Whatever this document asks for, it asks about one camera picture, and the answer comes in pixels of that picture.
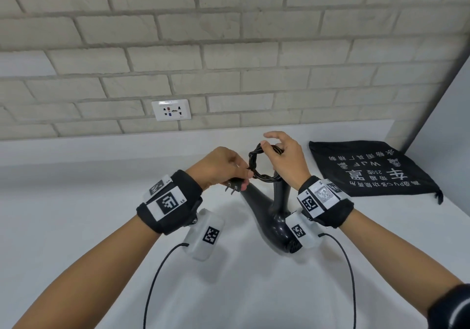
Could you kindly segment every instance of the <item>wrist strap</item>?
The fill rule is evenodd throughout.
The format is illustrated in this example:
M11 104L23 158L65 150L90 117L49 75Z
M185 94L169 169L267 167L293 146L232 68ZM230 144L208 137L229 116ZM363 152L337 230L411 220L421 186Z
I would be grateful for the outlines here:
M299 189L297 200L310 221L337 228L354 209L354 203L334 183L311 176Z
M202 203L202 192L200 185L186 172L176 171L145 192L137 215L153 231L168 235L197 221L196 210Z

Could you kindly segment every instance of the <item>wire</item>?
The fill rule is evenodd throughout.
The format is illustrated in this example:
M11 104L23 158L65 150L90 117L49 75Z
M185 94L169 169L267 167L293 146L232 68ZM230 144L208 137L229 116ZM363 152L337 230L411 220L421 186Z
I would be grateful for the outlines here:
M343 246L341 246L339 241L335 239L333 236L331 236L329 233L323 232L320 235L318 235L318 237L322 237L322 236L328 236L328 237L331 237L333 240L335 240L338 246L340 247L340 249L343 251L344 257L346 257L346 261L348 262L349 271L351 272L351 282L352 282L352 305L354 307L354 322L352 324L352 329L356 329L356 285L354 284L353 268L351 267L351 263L349 262L348 255L346 255L346 251L343 249Z
M176 245L175 247L173 247L173 248L170 250L170 252L168 252L168 254L165 256L165 258L163 259L162 263L160 264L160 267L158 268L158 270L157 270L156 273L155 273L155 277L153 278L152 285L150 286L149 296L147 297L147 303L145 303L144 329L145 329L145 323L147 322L147 309L149 308L150 296L151 296L151 294L152 294L153 285L155 284L156 277L157 277L158 274L160 273L160 270L162 269L162 266L163 266L163 264L165 263L166 259L172 254L172 252L173 252L174 250L178 249L180 246L188 247L189 244L188 244L188 243L179 243L178 245Z
M273 149L276 151L277 154L282 154L284 152L283 149L279 148L276 145L271 145L271 146L273 147ZM248 157L249 157L248 169L253 172L253 178L259 179L265 183L279 182L282 178L277 172L274 172L274 176L270 177L266 174L260 174L256 171L256 157L258 156L258 154L261 154L261 153L264 153L264 151L263 151L263 148L261 147L261 143L258 143L258 146L256 147L256 149L253 152L250 152L248 154Z

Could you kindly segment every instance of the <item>forearm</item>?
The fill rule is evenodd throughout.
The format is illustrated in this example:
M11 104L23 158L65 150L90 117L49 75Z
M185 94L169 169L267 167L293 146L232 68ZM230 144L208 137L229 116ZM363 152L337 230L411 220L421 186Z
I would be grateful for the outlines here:
M354 209L340 229L421 314L462 282L441 264Z
M13 329L94 328L158 237L134 216L52 282Z

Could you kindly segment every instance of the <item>white wall outlet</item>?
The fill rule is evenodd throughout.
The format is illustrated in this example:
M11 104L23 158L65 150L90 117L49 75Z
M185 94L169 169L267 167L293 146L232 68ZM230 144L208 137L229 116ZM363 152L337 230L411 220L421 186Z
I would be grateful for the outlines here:
M190 120L191 110L187 99L152 101L157 121Z

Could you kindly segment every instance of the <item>black drawstring bag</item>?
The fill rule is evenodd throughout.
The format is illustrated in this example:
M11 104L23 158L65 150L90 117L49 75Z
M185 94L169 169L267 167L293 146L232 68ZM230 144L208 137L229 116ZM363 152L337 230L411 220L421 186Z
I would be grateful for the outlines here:
M439 186L402 152L379 141L309 142L317 166L350 196L436 193Z

